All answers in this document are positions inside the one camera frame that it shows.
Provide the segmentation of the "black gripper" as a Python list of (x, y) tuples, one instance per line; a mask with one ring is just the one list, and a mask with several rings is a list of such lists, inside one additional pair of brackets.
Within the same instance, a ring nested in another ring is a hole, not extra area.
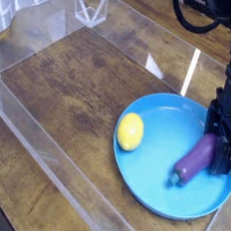
[(205, 133), (217, 134), (216, 156), (212, 173), (228, 175), (231, 171), (231, 68), (226, 68), (226, 84), (216, 89), (206, 117)]

